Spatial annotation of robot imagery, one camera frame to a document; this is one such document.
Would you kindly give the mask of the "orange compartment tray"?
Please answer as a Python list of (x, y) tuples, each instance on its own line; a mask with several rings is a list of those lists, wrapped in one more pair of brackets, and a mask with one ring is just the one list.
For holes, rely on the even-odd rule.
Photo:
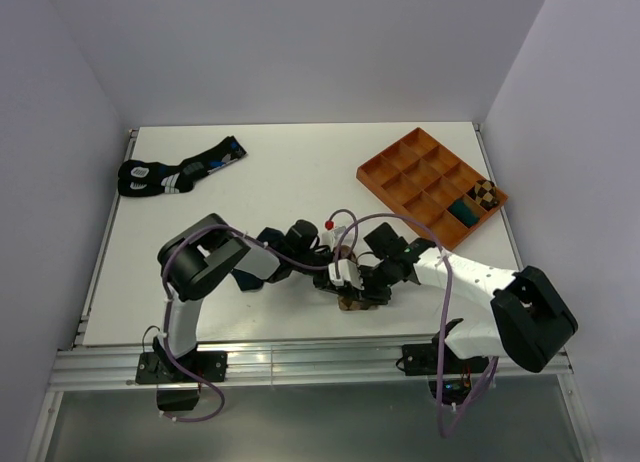
[[(508, 195), (428, 132), (416, 128), (358, 167), (356, 178), (392, 212), (409, 216), (434, 232), (448, 250), (467, 239), (501, 209)], [(499, 205), (466, 228), (447, 208), (479, 179), (491, 180)]]

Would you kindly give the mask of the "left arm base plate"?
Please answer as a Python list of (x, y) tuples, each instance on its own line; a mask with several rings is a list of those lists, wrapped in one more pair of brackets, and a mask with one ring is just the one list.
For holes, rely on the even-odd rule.
[[(227, 369), (227, 353), (225, 351), (191, 351), (177, 358), (189, 372), (209, 381), (223, 382)], [(157, 385), (171, 383), (191, 383), (194, 379), (177, 369), (164, 355), (159, 357), (155, 352), (140, 355), (135, 376), (137, 385)]]

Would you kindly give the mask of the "rolled teal sock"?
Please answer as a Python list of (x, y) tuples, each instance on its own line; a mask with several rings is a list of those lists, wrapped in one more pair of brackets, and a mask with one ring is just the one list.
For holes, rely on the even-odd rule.
[(480, 205), (465, 197), (452, 202), (447, 211), (466, 228), (478, 225), (487, 214)]

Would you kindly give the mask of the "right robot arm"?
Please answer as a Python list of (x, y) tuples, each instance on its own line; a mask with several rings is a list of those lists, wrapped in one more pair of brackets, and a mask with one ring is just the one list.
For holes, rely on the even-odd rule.
[(519, 367), (541, 372), (578, 330), (578, 322), (547, 275), (484, 265), (439, 250), (424, 238), (407, 242), (383, 223), (364, 237), (380, 263), (363, 271), (363, 283), (387, 296), (393, 285), (411, 281), (440, 288), (486, 312), (458, 316), (432, 338), (433, 360), (452, 372), (467, 361), (508, 357)]

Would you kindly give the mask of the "rolled argyle sock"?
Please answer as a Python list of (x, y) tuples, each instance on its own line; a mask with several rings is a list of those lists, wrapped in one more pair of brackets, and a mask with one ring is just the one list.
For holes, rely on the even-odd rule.
[(467, 195), (486, 211), (492, 210), (500, 203), (496, 186), (488, 179), (477, 180)]

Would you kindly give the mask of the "aluminium rail frame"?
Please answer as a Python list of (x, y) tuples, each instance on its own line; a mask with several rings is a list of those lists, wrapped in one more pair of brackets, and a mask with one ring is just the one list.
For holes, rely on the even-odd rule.
[(165, 422), (134, 383), (135, 345), (57, 354), (31, 461), (597, 461), (567, 354), (540, 374), (502, 360), (453, 436), (436, 428), (427, 378), (393, 365), (419, 336), (223, 341), (220, 420)]

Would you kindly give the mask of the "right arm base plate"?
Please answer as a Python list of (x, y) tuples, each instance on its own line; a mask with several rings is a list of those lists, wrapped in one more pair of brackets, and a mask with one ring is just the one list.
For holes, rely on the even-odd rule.
[[(405, 344), (396, 367), (406, 376), (435, 376), (437, 374), (438, 348), (435, 343)], [(458, 358), (449, 348), (444, 348), (444, 375), (480, 374), (489, 366), (487, 357)]]

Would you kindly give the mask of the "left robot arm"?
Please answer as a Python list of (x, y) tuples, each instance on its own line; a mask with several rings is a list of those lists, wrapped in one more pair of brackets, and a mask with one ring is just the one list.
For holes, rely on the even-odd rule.
[(326, 274), (335, 245), (322, 242), (317, 227), (298, 220), (286, 232), (266, 227), (252, 238), (212, 213), (159, 251), (165, 313), (153, 341), (159, 370), (183, 381), (202, 369), (196, 329), (204, 299), (232, 276), (243, 292), (256, 291), (297, 271)]

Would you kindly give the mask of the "dark navy sock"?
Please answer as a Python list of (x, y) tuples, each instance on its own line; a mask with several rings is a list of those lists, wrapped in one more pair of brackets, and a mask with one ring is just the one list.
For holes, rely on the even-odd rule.
[(249, 251), (231, 271), (242, 292), (260, 290), (275, 274), (280, 266), (280, 260), (265, 246), (276, 242), (281, 236), (283, 236), (281, 231), (265, 228), (257, 236), (257, 243), (248, 243)]

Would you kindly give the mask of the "black sport sock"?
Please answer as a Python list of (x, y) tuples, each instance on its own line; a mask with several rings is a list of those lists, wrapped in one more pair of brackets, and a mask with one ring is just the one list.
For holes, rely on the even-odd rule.
[(118, 193), (129, 198), (187, 193), (200, 180), (247, 155), (234, 136), (227, 136), (216, 146), (177, 165), (130, 159), (118, 170)]

